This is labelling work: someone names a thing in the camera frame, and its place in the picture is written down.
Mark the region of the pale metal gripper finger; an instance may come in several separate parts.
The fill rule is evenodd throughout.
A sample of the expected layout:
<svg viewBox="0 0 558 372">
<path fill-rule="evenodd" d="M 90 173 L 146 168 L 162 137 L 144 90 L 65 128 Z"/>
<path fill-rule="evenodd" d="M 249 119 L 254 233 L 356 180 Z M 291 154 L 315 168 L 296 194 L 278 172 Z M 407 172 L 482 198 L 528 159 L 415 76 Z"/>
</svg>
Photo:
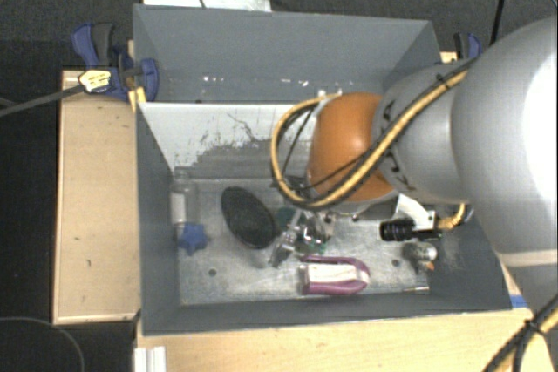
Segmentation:
<svg viewBox="0 0 558 372">
<path fill-rule="evenodd" d="M 275 246 L 278 243 L 281 242 L 286 242 L 287 244 L 295 244 L 295 238 L 293 236 L 292 233 L 290 232 L 283 232 L 277 239 L 277 241 L 275 242 L 273 249 L 271 251 L 270 257 L 269 257 L 269 264 L 275 264 Z"/>
<path fill-rule="evenodd" d="M 287 244 L 286 242 L 278 243 L 275 246 L 275 268 L 279 268 L 291 255 L 297 254 L 298 245 Z"/>
</svg>

